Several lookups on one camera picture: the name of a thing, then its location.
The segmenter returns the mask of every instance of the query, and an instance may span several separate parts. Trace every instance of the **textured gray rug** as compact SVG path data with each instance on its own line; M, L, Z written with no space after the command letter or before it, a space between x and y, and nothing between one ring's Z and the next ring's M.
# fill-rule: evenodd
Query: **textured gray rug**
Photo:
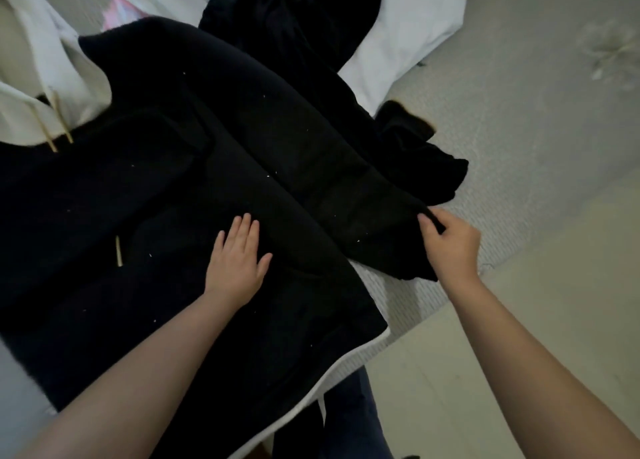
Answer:
M107 3L49 1L82 33L99 28ZM591 81L592 60L576 43L588 22L611 18L640 29L640 3L468 0L462 29L393 86L389 98L436 125L436 144L470 160L448 207L483 231L482 269L504 262L640 163L640 90ZM355 267L391 336L342 364L322 389L446 299L435 284ZM0 370L0 457L8 457L42 423L49 405L6 350L0 350Z

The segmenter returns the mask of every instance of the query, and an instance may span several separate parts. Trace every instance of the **person's left hand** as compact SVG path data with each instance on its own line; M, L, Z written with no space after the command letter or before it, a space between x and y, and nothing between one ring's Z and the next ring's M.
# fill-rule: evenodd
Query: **person's left hand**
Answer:
M269 269L272 253L257 262L260 223L251 215L236 217L229 229L220 231L213 246L205 278L204 296L224 299L235 310L240 309L258 292Z

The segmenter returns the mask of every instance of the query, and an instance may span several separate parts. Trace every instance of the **forearm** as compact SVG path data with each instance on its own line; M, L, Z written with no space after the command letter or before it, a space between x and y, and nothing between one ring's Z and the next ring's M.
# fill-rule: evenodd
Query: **forearm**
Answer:
M92 383L20 457L148 457L234 312L221 299L196 300Z
M631 431L481 282L449 296L527 459L640 456Z

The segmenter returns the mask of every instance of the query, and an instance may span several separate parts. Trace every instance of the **hand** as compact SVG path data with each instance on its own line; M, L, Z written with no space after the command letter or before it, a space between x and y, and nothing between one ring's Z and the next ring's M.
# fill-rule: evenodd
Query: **hand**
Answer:
M430 210L445 226L442 235L438 234L426 215L420 213L418 221L427 258L444 290L447 293L458 292L459 289L479 283L477 256L480 232L442 208Z
M218 233L205 279L204 296L224 299L234 312L258 292L269 269L273 254L266 253L257 262L260 223L251 215L236 217L229 229Z

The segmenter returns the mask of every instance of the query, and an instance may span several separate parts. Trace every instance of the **pink fabric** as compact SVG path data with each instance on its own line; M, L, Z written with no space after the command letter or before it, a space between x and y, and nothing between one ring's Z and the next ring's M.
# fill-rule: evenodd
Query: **pink fabric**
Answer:
M102 31L120 27L149 16L148 13L140 11L127 0L111 0L109 7L102 15L104 16Z

